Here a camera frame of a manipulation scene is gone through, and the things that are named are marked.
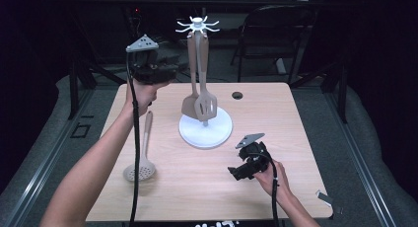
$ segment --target wooden table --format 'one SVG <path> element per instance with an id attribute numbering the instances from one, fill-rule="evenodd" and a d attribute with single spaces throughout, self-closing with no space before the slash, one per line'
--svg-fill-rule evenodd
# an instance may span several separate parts
<path id="1" fill-rule="evenodd" d="M 220 147 L 200 150 L 180 137 L 178 122 L 183 98 L 190 84 L 170 84 L 158 92 L 149 109 L 154 114 L 148 158 L 156 165 L 153 178 L 140 182 L 138 221 L 272 219 L 271 198 L 256 180 L 240 180 L 228 167 L 243 161 L 235 146 L 247 134 L 264 132 L 268 151 L 286 167 L 294 194 L 314 218 L 331 216 L 332 209 L 316 196 L 326 193 L 294 99 L 284 83 L 209 83 L 218 106 L 232 118 L 233 132 Z M 106 131 L 119 114 L 126 85 L 117 92 L 104 126 Z M 234 92 L 243 93 L 236 100 Z M 145 117 L 140 118 L 143 131 Z M 88 221 L 129 220 L 133 183 L 123 170 L 134 163 L 133 129 L 104 186 Z M 286 214 L 279 207 L 279 218 Z"/>

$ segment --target dark background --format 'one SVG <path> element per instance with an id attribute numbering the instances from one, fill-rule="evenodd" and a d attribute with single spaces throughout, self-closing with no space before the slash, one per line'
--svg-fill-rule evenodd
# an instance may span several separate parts
<path id="1" fill-rule="evenodd" d="M 175 20 L 197 11 L 0 1 L 1 191 L 50 116 L 58 96 L 55 83 L 68 75 L 74 58 L 123 63 L 123 49 L 139 35 L 177 40 Z M 415 0 L 325 1 L 367 7 L 361 12 L 320 9 L 300 72 L 348 55 L 349 86 L 376 127 L 383 160 L 417 200 L 418 6 Z M 138 21 L 144 24 L 135 28 Z"/>

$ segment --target slotted spoon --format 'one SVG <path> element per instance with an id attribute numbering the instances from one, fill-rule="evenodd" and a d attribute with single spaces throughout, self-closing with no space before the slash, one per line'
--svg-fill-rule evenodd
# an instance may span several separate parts
<path id="1" fill-rule="evenodd" d="M 191 95 L 184 98 L 181 113 L 197 119 L 196 110 L 194 104 L 196 103 L 199 94 L 196 90 L 196 38 L 194 33 L 190 32 L 187 36 L 187 48 L 188 48 L 188 63 L 190 66 L 190 79 L 191 79 Z"/>
<path id="2" fill-rule="evenodd" d="M 153 121 L 153 113 L 149 111 L 145 117 L 144 140 L 142 143 L 141 157 L 139 158 L 138 180 L 146 180 L 154 175 L 156 167 L 147 159 L 148 137 Z M 123 171 L 123 176 L 127 181 L 135 181 L 135 164 L 128 166 Z"/>
<path id="3" fill-rule="evenodd" d="M 194 103 L 197 118 L 200 121 L 207 121 L 216 116 L 218 101 L 216 97 L 206 89 L 206 72 L 208 67 L 209 39 L 206 33 L 198 35 L 197 44 L 197 66 L 199 69 L 200 95 Z"/>

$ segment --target chair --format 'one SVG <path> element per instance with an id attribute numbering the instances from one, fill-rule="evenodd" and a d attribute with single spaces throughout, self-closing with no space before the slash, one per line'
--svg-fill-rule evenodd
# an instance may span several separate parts
<path id="1" fill-rule="evenodd" d="M 301 33 L 312 24 L 314 11 L 301 6 L 263 6 L 249 13 L 241 26 L 238 46 L 231 60 L 240 58 L 238 82 L 241 82 L 243 58 L 293 58 L 288 84 L 292 81 L 301 42 Z"/>

